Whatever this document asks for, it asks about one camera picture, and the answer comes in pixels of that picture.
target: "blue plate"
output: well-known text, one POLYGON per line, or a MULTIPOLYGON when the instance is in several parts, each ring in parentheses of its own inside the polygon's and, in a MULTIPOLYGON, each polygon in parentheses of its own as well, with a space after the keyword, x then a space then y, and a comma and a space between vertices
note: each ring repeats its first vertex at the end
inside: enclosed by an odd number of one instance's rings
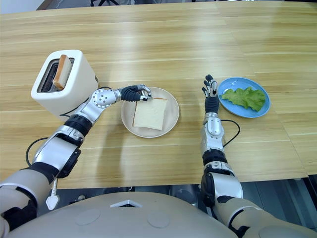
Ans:
POLYGON ((224 108, 226 108, 231 113, 240 117, 244 117, 244 118, 261 117, 268 112, 271 106, 271 101, 266 91, 259 84, 247 78, 228 78, 224 80, 218 87, 218 97, 224 108), (221 98, 221 95, 224 94, 228 89, 232 89, 233 91, 235 91, 238 88, 241 88, 244 90, 248 87, 251 87, 253 90, 261 90, 265 94, 265 103, 263 107, 261 108, 261 110, 259 110, 258 112, 251 109, 250 107, 245 109, 242 106, 234 105, 232 102, 228 101, 227 99, 224 100, 221 98))

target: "beige plate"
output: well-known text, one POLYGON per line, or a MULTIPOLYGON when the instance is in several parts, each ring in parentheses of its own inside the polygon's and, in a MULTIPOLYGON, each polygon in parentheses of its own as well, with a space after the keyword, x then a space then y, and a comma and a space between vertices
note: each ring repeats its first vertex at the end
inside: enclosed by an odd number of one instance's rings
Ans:
POLYGON ((121 108, 121 119, 125 127, 133 134, 143 138, 159 137, 168 133, 176 125, 179 117, 177 100, 169 92, 161 88, 150 87, 152 96, 155 98, 168 99, 165 109, 163 129, 154 130, 149 128, 133 127, 132 122, 135 112, 135 102, 124 102, 121 108))

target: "white toaster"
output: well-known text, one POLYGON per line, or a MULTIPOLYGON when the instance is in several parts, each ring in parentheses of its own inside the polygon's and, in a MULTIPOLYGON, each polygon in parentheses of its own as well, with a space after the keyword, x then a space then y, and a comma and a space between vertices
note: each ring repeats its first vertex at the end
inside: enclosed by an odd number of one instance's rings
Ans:
POLYGON ((32 98, 60 120, 61 114, 82 104, 98 88, 98 79, 80 50, 63 50, 51 53, 45 60, 32 87, 32 98), (53 85, 61 55, 67 55, 72 67, 64 89, 53 85))

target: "robot finger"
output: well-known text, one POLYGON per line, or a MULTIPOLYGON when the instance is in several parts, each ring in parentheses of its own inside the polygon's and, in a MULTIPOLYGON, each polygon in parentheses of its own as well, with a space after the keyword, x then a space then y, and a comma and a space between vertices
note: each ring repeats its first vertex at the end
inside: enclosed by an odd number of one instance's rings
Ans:
POLYGON ((213 82, 213 77, 210 74, 208 74, 206 76, 206 80, 209 82, 209 84, 211 84, 211 82, 213 82))
POLYGON ((144 84, 140 84, 140 85, 137 85, 137 87, 138 87, 138 91, 144 90, 148 93, 149 97, 152 97, 151 90, 147 86, 145 86, 144 84))
POLYGON ((204 84, 207 88, 208 93, 210 93, 210 84, 206 80, 204 80, 204 84))
POLYGON ((204 92, 206 98, 208 97, 208 92, 207 92, 207 89, 206 88, 202 88, 202 91, 204 92))
POLYGON ((210 94, 211 94, 211 96, 217 96, 217 86, 218 86, 218 84, 217 84, 217 82, 216 81, 213 81, 212 83, 211 83, 211 89, 210 89, 210 94))
POLYGON ((141 95, 140 101, 148 101, 151 97, 141 95))

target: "white plug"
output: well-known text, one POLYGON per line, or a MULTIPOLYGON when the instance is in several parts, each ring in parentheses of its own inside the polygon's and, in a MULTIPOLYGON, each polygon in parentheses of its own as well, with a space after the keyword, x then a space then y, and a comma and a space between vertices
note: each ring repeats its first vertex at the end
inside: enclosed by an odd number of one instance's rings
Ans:
POLYGON ((57 178, 54 180, 51 195, 46 199, 46 205, 49 210, 54 210, 54 208, 58 205, 58 202, 59 202, 59 196, 56 195, 56 190, 57 190, 56 188, 57 188, 57 178))

